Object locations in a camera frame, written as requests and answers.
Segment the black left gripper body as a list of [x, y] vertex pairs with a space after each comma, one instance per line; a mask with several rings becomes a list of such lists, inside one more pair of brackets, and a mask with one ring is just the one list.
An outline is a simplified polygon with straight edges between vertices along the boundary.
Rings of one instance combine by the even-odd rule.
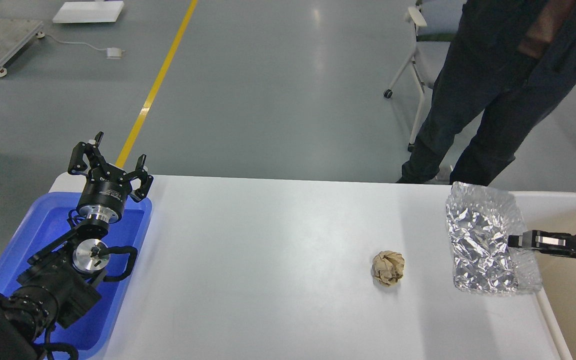
[[128, 194], [132, 191], [130, 183], [121, 182], [125, 175], [126, 172], [120, 168], [89, 170], [76, 207], [78, 215], [84, 218], [100, 215], [109, 224], [121, 221]]

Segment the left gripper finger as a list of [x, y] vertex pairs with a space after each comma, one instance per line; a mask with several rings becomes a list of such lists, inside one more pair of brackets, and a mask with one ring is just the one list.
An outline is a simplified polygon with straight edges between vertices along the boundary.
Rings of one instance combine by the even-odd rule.
[[87, 177], [108, 175], [108, 163], [99, 150], [104, 134], [98, 132], [92, 142], [80, 141], [74, 146], [67, 167], [68, 174]]
[[[142, 153], [142, 155], [138, 157], [135, 169], [118, 178], [118, 184], [121, 189], [126, 192], [127, 196], [135, 203], [139, 203], [147, 197], [154, 182], [154, 177], [147, 171], [146, 159], [147, 155]], [[139, 180], [138, 187], [133, 187], [131, 184], [135, 180]]]

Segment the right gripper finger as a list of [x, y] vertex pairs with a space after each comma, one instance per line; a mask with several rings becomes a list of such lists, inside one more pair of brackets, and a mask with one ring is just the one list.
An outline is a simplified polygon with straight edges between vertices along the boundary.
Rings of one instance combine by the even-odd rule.
[[509, 235], [509, 248], [525, 249], [543, 255], [575, 258], [576, 251], [568, 242], [573, 235], [565, 232], [548, 232], [544, 230], [527, 230], [519, 235]]

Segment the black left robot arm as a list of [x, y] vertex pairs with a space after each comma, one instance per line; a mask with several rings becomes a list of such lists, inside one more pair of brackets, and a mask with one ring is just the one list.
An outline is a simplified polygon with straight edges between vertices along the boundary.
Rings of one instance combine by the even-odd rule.
[[138, 249], [108, 246], [103, 238], [121, 221], [128, 199], [146, 199], [154, 177], [145, 154], [130, 172], [107, 162], [99, 150], [103, 135], [78, 142], [71, 153], [67, 172], [83, 175], [86, 184], [68, 220], [70, 229], [28, 258], [17, 290], [0, 293], [0, 360], [52, 360], [55, 353], [77, 360], [78, 349], [51, 341], [52, 333], [75, 324], [102, 299], [98, 285], [133, 273]]

